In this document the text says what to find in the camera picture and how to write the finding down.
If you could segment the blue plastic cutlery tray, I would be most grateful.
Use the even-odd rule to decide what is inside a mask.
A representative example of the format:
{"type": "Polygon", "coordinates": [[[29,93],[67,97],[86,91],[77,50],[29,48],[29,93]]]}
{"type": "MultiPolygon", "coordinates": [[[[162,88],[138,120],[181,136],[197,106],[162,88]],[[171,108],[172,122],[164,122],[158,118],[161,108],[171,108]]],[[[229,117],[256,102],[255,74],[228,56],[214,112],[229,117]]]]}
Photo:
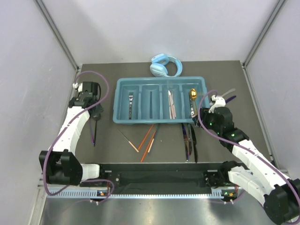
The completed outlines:
{"type": "Polygon", "coordinates": [[[210,106],[205,79],[201,76],[121,78],[117,81],[113,105],[113,121],[117,124],[193,123],[189,92],[197,91],[196,105],[210,106]],[[168,90],[173,92],[176,118],[170,119],[168,90]],[[153,118],[150,119],[150,92],[153,91],[153,118]],[[129,115],[129,93],[134,93],[132,119],[129,115]]]}

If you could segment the black spoon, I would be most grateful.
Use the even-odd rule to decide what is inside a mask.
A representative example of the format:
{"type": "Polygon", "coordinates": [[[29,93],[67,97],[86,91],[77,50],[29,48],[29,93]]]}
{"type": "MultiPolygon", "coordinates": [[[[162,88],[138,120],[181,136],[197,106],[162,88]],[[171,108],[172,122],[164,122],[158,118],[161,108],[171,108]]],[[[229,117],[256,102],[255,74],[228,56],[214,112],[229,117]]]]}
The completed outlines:
{"type": "Polygon", "coordinates": [[[93,146],[96,146],[96,137],[97,137],[97,129],[98,129],[98,121],[101,119],[101,114],[96,115],[93,117],[95,122],[94,132],[93,132],[93,146]]]}

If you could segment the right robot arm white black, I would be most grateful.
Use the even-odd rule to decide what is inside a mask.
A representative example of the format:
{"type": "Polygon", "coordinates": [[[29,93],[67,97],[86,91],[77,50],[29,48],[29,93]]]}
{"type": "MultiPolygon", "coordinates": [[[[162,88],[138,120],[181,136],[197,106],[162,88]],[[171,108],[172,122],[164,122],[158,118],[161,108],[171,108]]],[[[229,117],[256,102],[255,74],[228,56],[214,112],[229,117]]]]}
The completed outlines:
{"type": "Polygon", "coordinates": [[[235,127],[233,115],[222,96],[212,95],[208,108],[191,99],[191,117],[196,126],[218,139],[235,157],[220,167],[219,181],[223,185],[236,184],[255,198],[269,219],[277,224],[299,224],[300,180],[292,180],[279,171],[254,146],[249,137],[235,127]]]}

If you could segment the silver grey knife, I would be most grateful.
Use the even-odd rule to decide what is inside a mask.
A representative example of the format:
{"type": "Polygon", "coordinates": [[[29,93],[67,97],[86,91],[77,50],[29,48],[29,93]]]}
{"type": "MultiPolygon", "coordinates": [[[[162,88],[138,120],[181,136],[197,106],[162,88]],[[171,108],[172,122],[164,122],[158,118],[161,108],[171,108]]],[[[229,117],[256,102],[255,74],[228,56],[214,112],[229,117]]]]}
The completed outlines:
{"type": "Polygon", "coordinates": [[[191,125],[187,124],[187,137],[188,137],[188,155],[190,156],[192,153],[192,137],[190,132],[191,125]]]}

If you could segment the black knife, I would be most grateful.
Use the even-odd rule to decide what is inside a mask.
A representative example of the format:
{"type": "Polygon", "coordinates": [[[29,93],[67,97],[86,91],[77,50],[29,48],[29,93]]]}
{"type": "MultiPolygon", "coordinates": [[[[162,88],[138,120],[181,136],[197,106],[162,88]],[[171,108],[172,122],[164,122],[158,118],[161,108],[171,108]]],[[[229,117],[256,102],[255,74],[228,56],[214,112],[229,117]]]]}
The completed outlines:
{"type": "Polygon", "coordinates": [[[193,142],[193,148],[194,148],[194,158],[195,158],[195,163],[198,163],[198,151],[197,151],[197,140],[196,140],[196,136],[195,136],[195,131],[194,128],[191,127],[190,128],[191,131],[191,135],[192,135],[192,142],[193,142]]]}

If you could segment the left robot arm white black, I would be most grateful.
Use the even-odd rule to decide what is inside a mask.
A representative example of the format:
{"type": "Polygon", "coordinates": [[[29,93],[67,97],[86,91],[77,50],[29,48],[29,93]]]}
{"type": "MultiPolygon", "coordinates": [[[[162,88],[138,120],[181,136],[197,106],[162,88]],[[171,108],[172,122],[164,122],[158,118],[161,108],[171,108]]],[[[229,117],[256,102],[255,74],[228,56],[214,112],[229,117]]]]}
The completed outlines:
{"type": "Polygon", "coordinates": [[[47,184],[77,186],[91,180],[96,186],[106,182],[106,174],[98,164],[81,164],[75,157],[77,143],[85,124],[101,118],[103,108],[98,101],[100,85],[96,82],[75,84],[78,96],[69,101],[67,115],[54,146],[42,151],[39,161],[47,184]]]}

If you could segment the gold spoon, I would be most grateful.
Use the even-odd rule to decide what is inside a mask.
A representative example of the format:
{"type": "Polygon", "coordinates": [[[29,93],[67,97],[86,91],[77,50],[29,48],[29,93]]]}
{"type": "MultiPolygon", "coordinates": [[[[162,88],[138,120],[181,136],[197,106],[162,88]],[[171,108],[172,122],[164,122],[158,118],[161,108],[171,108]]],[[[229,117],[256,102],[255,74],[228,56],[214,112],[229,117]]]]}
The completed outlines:
{"type": "Polygon", "coordinates": [[[189,92],[191,117],[194,117],[197,115],[197,108],[196,108],[196,102],[195,102],[196,98],[197,98],[197,91],[195,88],[192,88],[189,92]]]}

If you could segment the light blue headphones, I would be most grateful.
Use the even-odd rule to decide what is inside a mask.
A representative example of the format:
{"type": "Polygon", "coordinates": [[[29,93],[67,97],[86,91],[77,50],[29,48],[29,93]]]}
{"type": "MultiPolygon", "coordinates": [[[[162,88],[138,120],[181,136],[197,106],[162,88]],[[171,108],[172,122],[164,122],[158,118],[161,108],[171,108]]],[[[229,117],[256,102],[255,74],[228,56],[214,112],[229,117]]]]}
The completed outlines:
{"type": "Polygon", "coordinates": [[[151,59],[151,65],[150,65],[151,73],[155,77],[170,77],[168,75],[168,70],[166,68],[166,65],[169,62],[174,63],[177,68],[177,72],[175,73],[174,77],[180,76],[183,70],[181,61],[171,55],[167,55],[164,53],[160,53],[151,59]]]}

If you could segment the iridescent knife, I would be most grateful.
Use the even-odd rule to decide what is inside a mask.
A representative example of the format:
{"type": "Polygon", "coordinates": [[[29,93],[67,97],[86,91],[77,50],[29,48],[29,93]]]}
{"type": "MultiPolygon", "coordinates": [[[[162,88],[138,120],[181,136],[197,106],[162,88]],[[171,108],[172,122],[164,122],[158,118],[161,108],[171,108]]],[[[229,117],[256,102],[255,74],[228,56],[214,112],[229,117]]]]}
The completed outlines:
{"type": "Polygon", "coordinates": [[[188,161],[189,160],[188,137],[187,137],[186,129],[185,129],[185,126],[183,123],[181,123],[181,127],[182,127],[182,133],[183,133],[183,140],[184,140],[184,144],[185,144],[186,161],[188,161]]]}

